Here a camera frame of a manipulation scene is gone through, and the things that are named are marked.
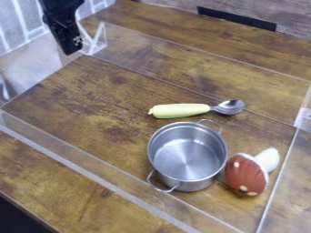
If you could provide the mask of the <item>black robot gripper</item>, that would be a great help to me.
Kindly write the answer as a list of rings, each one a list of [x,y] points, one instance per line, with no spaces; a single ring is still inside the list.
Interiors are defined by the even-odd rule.
[[[42,21],[65,55],[82,48],[82,39],[74,21],[74,12],[85,0],[38,0]]]

